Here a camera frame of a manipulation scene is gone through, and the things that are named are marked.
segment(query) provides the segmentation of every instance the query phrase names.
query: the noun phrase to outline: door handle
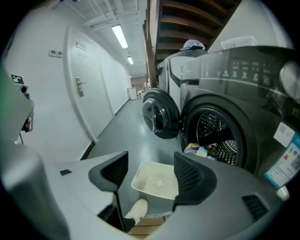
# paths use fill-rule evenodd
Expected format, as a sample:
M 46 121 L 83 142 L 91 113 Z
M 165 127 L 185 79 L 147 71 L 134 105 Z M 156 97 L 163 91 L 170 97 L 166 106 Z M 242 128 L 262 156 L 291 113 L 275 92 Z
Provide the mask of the door handle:
M 81 82 L 80 77 L 75 77 L 75 79 L 76 79 L 76 84 L 77 84 L 79 96 L 83 97 L 83 88 L 82 88 L 81 85 L 86 83 L 86 82 Z

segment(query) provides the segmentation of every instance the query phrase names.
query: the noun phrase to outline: sticker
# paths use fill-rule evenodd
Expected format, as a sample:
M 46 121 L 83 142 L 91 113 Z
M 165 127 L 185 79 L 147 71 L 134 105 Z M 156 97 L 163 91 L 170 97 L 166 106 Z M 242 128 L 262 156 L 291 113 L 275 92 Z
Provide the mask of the sticker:
M 24 84 L 23 78 L 17 75 L 11 75 L 12 80 L 14 81 L 14 83 L 17 84 Z
M 264 175 L 276 188 L 280 188 L 292 179 L 299 169 L 300 136 L 296 133 L 281 158 Z
M 280 142 L 284 147 L 287 147 L 293 138 L 295 131 L 288 125 L 281 122 L 277 128 L 274 138 Z

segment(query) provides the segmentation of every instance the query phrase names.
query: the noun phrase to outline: door frame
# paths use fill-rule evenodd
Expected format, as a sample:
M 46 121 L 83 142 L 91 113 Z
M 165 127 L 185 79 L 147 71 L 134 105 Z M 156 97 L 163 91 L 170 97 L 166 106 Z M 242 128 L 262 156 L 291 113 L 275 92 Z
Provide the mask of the door frame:
M 66 30 L 66 34 L 65 34 L 65 41 L 64 41 L 64 52 L 63 52 L 63 66 L 64 66 L 67 90 L 68 90 L 69 96 L 71 98 L 71 103 L 72 103 L 73 109 L 76 113 L 76 116 L 77 116 L 82 128 L 84 129 L 85 133 L 90 138 L 90 140 L 93 142 L 96 142 L 99 136 L 95 136 L 93 134 L 93 132 L 89 126 L 89 123 L 84 116 L 84 113 L 80 106 L 79 100 L 77 99 L 78 89 L 76 87 L 74 87 L 74 85 L 72 84 L 72 81 L 75 81 L 75 77 L 74 77 L 74 79 L 72 79 L 71 62 L 70 62 L 70 47 L 71 46 L 68 43 L 71 41 L 71 36 L 72 36 L 73 32 L 75 34 L 78 34 L 79 36 L 83 37 L 85 40 L 89 41 L 91 44 L 95 45 L 96 47 L 101 47 L 101 46 L 97 42 L 95 42 L 93 39 L 91 39 L 89 36 L 87 36 L 83 31 L 77 29 L 76 27 L 74 27 L 72 25 L 67 26 L 67 30 Z M 112 104 L 111 104 L 111 101 L 110 101 L 108 93 L 107 93 L 107 88 L 106 88 L 104 75 L 103 75 L 101 66 L 99 66 L 98 69 L 100 72 L 100 77 L 103 79 L 105 95 L 108 99 L 109 109 L 113 115 L 112 118 L 114 118 L 115 115 L 113 113 Z

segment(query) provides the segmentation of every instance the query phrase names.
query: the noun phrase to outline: white door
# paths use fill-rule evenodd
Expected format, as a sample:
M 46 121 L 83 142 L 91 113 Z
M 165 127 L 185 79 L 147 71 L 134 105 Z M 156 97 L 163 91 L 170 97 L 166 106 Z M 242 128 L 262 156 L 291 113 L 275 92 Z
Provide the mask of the white door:
M 114 117 L 100 68 L 98 48 L 92 39 L 72 27 L 68 28 L 65 42 L 67 85 L 76 114 L 94 141 Z M 80 84 L 81 94 L 76 78 L 83 82 Z

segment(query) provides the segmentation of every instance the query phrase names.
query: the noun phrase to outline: wall outlet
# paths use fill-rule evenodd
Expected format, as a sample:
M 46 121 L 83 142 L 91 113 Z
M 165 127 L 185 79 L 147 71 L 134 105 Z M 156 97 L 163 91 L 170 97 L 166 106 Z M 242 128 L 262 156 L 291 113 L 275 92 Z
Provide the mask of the wall outlet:
M 56 51 L 55 50 L 49 50 L 49 57 L 56 57 Z
M 62 58 L 62 52 L 56 51 L 56 57 L 57 58 Z

